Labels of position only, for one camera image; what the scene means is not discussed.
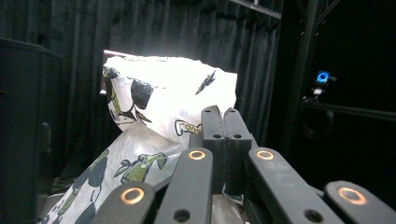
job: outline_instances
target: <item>copper circular marker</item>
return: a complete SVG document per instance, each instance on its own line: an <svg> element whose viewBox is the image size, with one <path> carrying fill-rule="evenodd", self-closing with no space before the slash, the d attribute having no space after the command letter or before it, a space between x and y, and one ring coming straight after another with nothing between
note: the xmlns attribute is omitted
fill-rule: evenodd
<svg viewBox="0 0 396 224"><path fill-rule="evenodd" d="M355 193L358 196L358 199L351 199L351 198L347 197L347 192ZM355 189L340 188L338 190L338 194L341 196L341 198L343 198L347 202L350 202L350 203L353 203L353 204L363 205L363 204L367 203L366 197L364 197L364 195L362 195L360 192L358 192Z"/></svg>
<svg viewBox="0 0 396 224"><path fill-rule="evenodd" d="M137 191L138 195L133 199L127 199L126 195L132 191ZM130 189L125 190L121 194L121 200L123 203L126 203L126 204L135 204L135 203L140 202L143 199L143 196L145 196L145 191L143 191L141 188L130 188Z"/></svg>
<svg viewBox="0 0 396 224"><path fill-rule="evenodd" d="M189 157L192 160L199 161L199 160L201 160L201 159L203 159L205 157L205 153L203 151L194 150L194 151L189 153Z"/></svg>
<svg viewBox="0 0 396 224"><path fill-rule="evenodd" d="M266 160L266 161L270 161L275 157L272 152L267 151L267 150L259 150L259 151L257 151L256 155L258 158L260 158L262 160Z"/></svg>

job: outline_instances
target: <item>screw hole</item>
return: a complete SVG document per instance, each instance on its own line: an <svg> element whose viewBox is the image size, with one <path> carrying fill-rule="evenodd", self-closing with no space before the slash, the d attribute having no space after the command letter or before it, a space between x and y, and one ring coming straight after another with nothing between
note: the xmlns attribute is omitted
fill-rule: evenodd
<svg viewBox="0 0 396 224"><path fill-rule="evenodd" d="M304 212L304 215L306 218L308 218L308 220L312 221L312 222L321 222L323 221L323 217L320 215L319 212L315 211L315 210L306 210Z"/></svg>
<svg viewBox="0 0 396 224"><path fill-rule="evenodd" d="M190 212L186 209L177 210L174 214L174 220L178 222L185 222L190 219Z"/></svg>

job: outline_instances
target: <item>black fabric backdrop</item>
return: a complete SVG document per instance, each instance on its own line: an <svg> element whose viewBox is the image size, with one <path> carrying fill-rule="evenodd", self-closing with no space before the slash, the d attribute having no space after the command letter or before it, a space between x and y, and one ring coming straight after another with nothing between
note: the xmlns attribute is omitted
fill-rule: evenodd
<svg viewBox="0 0 396 224"><path fill-rule="evenodd" d="M281 2L262 6L280 12ZM0 37L64 58L64 177L79 175L120 133L99 95L104 49L187 57L237 73L235 107L264 146L278 28L279 20L226 0L0 1Z"/></svg>

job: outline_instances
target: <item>blue light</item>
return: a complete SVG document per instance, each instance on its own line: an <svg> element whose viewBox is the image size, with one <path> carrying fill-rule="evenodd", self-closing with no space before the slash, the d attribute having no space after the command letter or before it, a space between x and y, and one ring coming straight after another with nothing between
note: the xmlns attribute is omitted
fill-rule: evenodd
<svg viewBox="0 0 396 224"><path fill-rule="evenodd" d="M319 73L317 82L326 83L327 80L329 80L329 73L328 72Z"/></svg>

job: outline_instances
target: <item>blue led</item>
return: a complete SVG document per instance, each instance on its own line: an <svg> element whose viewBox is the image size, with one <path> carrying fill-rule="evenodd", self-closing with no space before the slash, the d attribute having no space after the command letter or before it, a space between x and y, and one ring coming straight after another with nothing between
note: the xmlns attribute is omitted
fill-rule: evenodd
<svg viewBox="0 0 396 224"><path fill-rule="evenodd" d="M328 72L319 73L317 82L326 83L327 80L329 80L329 73Z"/></svg>

